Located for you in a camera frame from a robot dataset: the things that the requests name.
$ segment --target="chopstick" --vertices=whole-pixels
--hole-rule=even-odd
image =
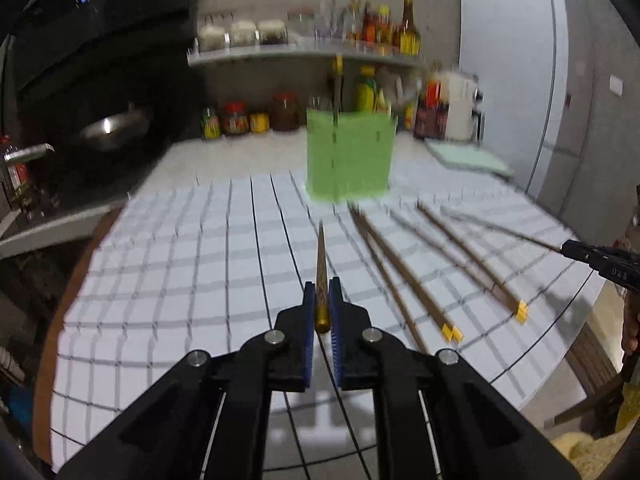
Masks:
[[[409,285],[415,296],[418,298],[427,314],[429,314],[433,320],[437,323],[442,331],[442,335],[447,341],[455,339],[457,342],[462,341],[463,335],[460,330],[453,325],[452,322],[445,316],[445,314],[439,309],[435,302],[431,299],[429,293],[424,289],[420,281],[413,275],[408,267],[402,262],[400,257],[391,249],[386,243],[386,240],[382,235],[369,223],[364,213],[358,211],[354,206],[349,207],[349,212],[353,218],[354,224],[360,227],[369,235],[373,241],[378,245],[380,251],[385,258],[393,265],[402,277],[402,279]]]
[[[369,234],[365,231],[363,225],[360,222],[360,219],[356,219],[356,217],[353,216],[353,222],[356,225],[356,228],[358,229],[360,236],[364,240],[364,243],[367,246],[367,249],[369,250],[371,259],[373,260],[373,263],[376,264],[376,268],[378,269],[378,272],[382,276],[382,279],[384,280],[385,285],[391,291],[391,295],[393,296],[394,301],[396,302],[396,305],[400,309],[400,312],[402,313],[402,317],[404,317],[404,322],[406,323],[407,328],[411,333],[411,336],[414,338],[415,345],[418,347],[418,350],[420,352],[422,352],[423,354],[428,354],[429,350],[427,349],[427,345],[425,345],[424,340],[420,335],[420,332],[418,332],[418,327],[415,321],[411,318],[411,315],[409,314],[409,311],[406,305],[404,304],[404,300],[402,299],[402,296],[400,296],[400,293],[398,292],[398,289],[396,288],[393,281],[391,280],[389,273],[386,272],[385,266],[382,264],[380,257],[378,256],[373,246],[371,245],[371,242],[369,241]]]
[[[498,297],[498,295],[495,293],[493,288],[489,289],[486,286],[486,283],[484,283],[480,278],[478,278],[478,276],[474,272],[472,272],[468,266],[458,261],[452,254],[447,253],[447,251],[444,250],[444,248],[441,245],[438,245],[437,242],[429,238],[424,232],[420,231],[420,229],[418,229],[416,226],[412,225],[410,222],[402,218],[395,211],[389,210],[389,216],[391,216],[392,220],[394,220],[400,227],[414,234],[415,237],[417,237],[420,241],[422,241],[429,247],[435,249],[440,254],[442,254],[447,260],[453,263],[456,267],[462,269],[464,273],[469,277],[469,279],[472,282],[474,282],[478,287],[484,290],[487,290],[497,301],[504,303],[503,298]]]
[[[529,309],[527,307],[527,303],[523,300],[518,300],[515,295],[507,288],[506,285],[502,282],[498,276],[480,259],[478,256],[469,249],[465,243],[460,240],[449,228],[446,227],[440,220],[438,220],[428,208],[423,206],[420,202],[416,204],[416,209],[420,211],[432,224],[434,224],[438,229],[440,229],[446,236],[451,240],[457,247],[460,248],[471,260],[475,263],[482,272],[485,273],[489,277],[489,279],[495,283],[495,285],[502,291],[502,293],[508,298],[508,309],[511,310],[516,319],[524,323],[527,320],[527,316],[529,314]]]
[[[318,226],[318,257],[316,259],[316,332],[325,334],[331,328],[329,316],[328,285],[326,278],[326,249],[322,221]]]
[[[507,227],[503,227],[501,225],[498,224],[494,224],[492,222],[488,222],[487,220],[482,220],[481,218],[478,218],[476,216],[473,215],[469,215],[466,213],[461,213],[458,211],[453,211],[451,209],[448,209],[446,207],[441,207],[440,208],[440,213],[443,215],[446,215],[450,218],[453,218],[455,220],[461,220],[461,221],[469,221],[469,222],[473,222],[474,224],[478,224],[481,225],[483,227],[486,227],[488,229],[491,229],[493,231],[498,231],[501,233],[505,233],[509,236],[513,236],[514,238],[519,238],[520,240],[524,240],[526,242],[530,242],[532,244],[535,244],[537,246],[543,247],[545,249],[548,249],[549,251],[553,251],[559,254],[562,254],[562,251],[560,250],[559,247],[550,245],[546,242],[543,242],[542,240],[537,240],[536,238],[532,238],[530,236],[524,235],[522,233],[516,232],[516,231],[512,231],[511,229],[507,228]]]

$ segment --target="grid paper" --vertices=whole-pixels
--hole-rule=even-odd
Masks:
[[[237,350],[268,330],[280,310],[299,304],[304,282],[315,281],[320,220],[328,271],[340,276],[345,298],[366,307],[374,326],[415,348],[346,205],[313,203],[304,182],[304,172],[260,174],[129,202],[95,251],[58,341],[54,470],[186,352]],[[572,232],[499,179],[437,163],[395,163],[389,192],[358,203],[465,335],[460,345],[447,344],[387,266],[430,351],[457,348],[522,407],[564,357],[603,280],[559,254],[442,217],[527,301],[529,319],[520,325],[487,291],[389,218],[393,209],[467,262],[414,211],[417,200],[435,213],[447,204],[552,244]],[[378,478],[372,395],[335,386],[331,352],[329,335],[316,337],[311,388],[273,393],[265,478],[285,471],[301,479]]]

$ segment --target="wall shelf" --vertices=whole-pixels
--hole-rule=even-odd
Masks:
[[[377,50],[377,46],[370,43],[361,41],[357,43],[345,43],[339,40],[316,40],[315,38],[303,38],[296,43],[236,46],[208,52],[198,52],[195,49],[191,49],[187,51],[187,62],[189,66],[199,66],[254,57],[335,57],[338,55],[344,59],[357,59],[368,63],[386,64],[389,66],[404,66],[409,68],[421,68],[425,66],[424,61],[419,57],[397,54],[396,52],[382,54]]]

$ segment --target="green container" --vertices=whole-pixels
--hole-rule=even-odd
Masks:
[[[306,113],[306,192],[343,202],[386,193],[396,122],[386,114]]]

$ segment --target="wall outlet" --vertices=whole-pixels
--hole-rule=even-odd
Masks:
[[[609,90],[611,90],[615,95],[622,97],[622,90],[624,88],[625,83],[619,77],[612,75],[609,78]]]

